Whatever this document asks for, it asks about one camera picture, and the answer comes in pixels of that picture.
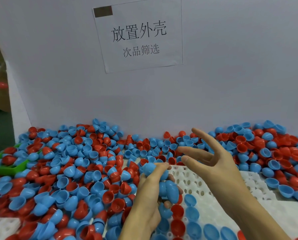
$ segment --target forearm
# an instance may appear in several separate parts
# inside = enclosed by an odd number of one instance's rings
[[[233,220],[247,240],[291,240],[257,200],[245,202]]]
[[[150,236],[151,232],[139,218],[139,214],[131,211],[123,225],[119,240],[149,240]]]

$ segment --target person's right hand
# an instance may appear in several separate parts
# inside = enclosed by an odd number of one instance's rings
[[[178,151],[185,154],[181,161],[206,182],[211,193],[231,218],[237,216],[238,209],[246,201],[256,199],[247,189],[231,154],[207,133],[195,128],[192,128],[192,132],[204,140],[215,154],[189,146],[179,146]]]

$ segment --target hand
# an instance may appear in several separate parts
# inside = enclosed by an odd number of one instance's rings
[[[223,210],[234,218],[237,215],[237,208],[241,207],[243,201],[253,201],[255,198],[247,189],[231,154],[207,133],[195,128],[192,132],[204,140],[215,154],[180,146],[178,151],[185,154],[181,161],[206,182]]]
[[[162,200],[159,198],[159,181],[164,171],[171,169],[171,165],[167,162],[155,163],[155,165],[156,168],[150,176],[146,177],[144,174],[141,174],[140,176],[134,204],[123,226],[121,235],[125,234],[127,236],[127,228],[130,228],[131,225],[135,225],[141,235],[137,237],[135,236],[135,233],[133,233],[132,239],[149,239],[151,233],[161,221],[161,216],[158,210],[159,204],[162,204]],[[175,181],[172,174],[168,175],[167,180]],[[163,204],[168,209],[172,206],[169,201],[165,201]]]

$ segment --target white wall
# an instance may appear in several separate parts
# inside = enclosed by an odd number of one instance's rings
[[[298,134],[298,0],[182,0],[183,65],[106,74],[93,7],[0,0],[0,47],[32,125],[126,133],[271,119]]]

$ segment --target fingernail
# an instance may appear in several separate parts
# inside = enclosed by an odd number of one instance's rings
[[[186,157],[186,156],[182,156],[182,157],[181,157],[181,161],[182,161],[183,163],[185,163],[187,160],[188,160],[188,157]]]

